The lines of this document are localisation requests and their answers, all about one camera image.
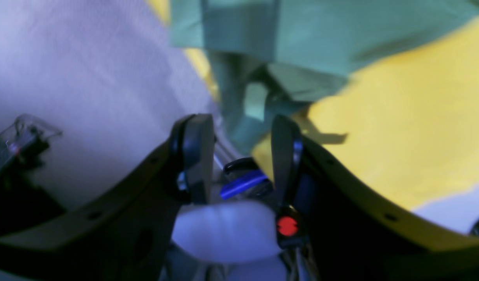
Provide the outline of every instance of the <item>yellow fabric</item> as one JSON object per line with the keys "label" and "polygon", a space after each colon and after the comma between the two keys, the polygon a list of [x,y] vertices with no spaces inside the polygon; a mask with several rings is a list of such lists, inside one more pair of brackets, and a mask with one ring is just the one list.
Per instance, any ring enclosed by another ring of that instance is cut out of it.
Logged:
{"label": "yellow fabric", "polygon": [[[159,19],[168,25],[170,23],[170,0],[147,0],[148,4]],[[200,49],[188,48],[184,50],[187,58],[191,62],[197,74],[207,84],[208,90],[215,101],[220,101],[217,83],[213,78],[211,66],[208,62],[207,56],[204,55]]]}
{"label": "yellow fabric", "polygon": [[[479,18],[356,72],[307,117],[321,132],[347,133],[325,148],[400,206],[470,190],[479,183]],[[253,155],[272,178],[269,137]]]}

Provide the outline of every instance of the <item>green fabric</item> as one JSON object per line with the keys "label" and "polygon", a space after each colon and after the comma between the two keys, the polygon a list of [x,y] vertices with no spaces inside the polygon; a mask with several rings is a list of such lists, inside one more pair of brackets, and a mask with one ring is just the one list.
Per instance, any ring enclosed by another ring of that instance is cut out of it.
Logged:
{"label": "green fabric", "polygon": [[354,71],[448,34],[479,14],[479,0],[172,0],[171,5],[172,41],[207,50],[225,129],[244,154],[270,130],[276,114],[293,114],[336,94]]}

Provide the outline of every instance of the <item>hole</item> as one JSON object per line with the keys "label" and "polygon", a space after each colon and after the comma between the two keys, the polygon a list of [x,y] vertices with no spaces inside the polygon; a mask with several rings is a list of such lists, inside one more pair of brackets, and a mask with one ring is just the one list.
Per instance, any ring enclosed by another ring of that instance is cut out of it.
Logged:
{"label": "hole", "polygon": [[134,258],[137,263],[144,260],[150,254],[153,241],[154,235],[152,233],[152,230],[145,229],[141,231],[141,234],[139,234],[139,238],[135,243],[134,249]]}
{"label": "hole", "polygon": [[102,212],[93,212],[90,215],[88,215],[87,219],[90,219],[91,221],[94,219],[98,219],[102,216]]}
{"label": "hole", "polygon": [[399,220],[399,219],[397,219],[396,216],[391,215],[391,214],[389,214],[389,213],[386,213],[386,214],[384,215],[384,217],[385,217],[386,219],[388,219],[389,221],[393,221],[393,222],[396,222],[396,221]]}

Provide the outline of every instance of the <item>red button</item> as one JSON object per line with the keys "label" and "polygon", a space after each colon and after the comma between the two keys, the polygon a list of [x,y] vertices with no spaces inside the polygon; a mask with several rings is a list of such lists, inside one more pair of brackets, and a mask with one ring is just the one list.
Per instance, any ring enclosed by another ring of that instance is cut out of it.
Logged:
{"label": "red button", "polygon": [[284,236],[293,236],[298,232],[298,224],[292,217],[282,217],[277,221],[277,231]]}

